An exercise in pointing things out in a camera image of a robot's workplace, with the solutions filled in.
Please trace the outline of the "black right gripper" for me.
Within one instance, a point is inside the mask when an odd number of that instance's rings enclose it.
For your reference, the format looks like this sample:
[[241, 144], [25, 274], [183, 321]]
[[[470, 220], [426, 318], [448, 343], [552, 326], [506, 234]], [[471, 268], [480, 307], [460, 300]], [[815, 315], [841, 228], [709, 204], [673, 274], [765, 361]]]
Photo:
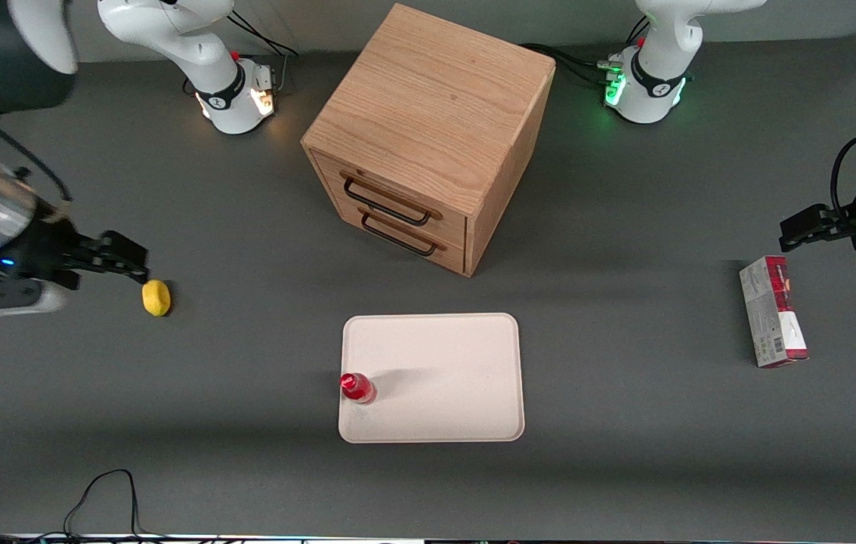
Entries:
[[104, 231], [99, 238], [97, 256], [87, 247], [95, 240], [81, 235], [69, 219], [45, 223], [51, 215], [51, 204], [38, 199], [30, 223], [9, 243], [0, 248], [0, 281], [37, 279], [77, 290], [79, 271], [117, 274], [138, 285], [150, 280], [148, 250], [114, 230]]

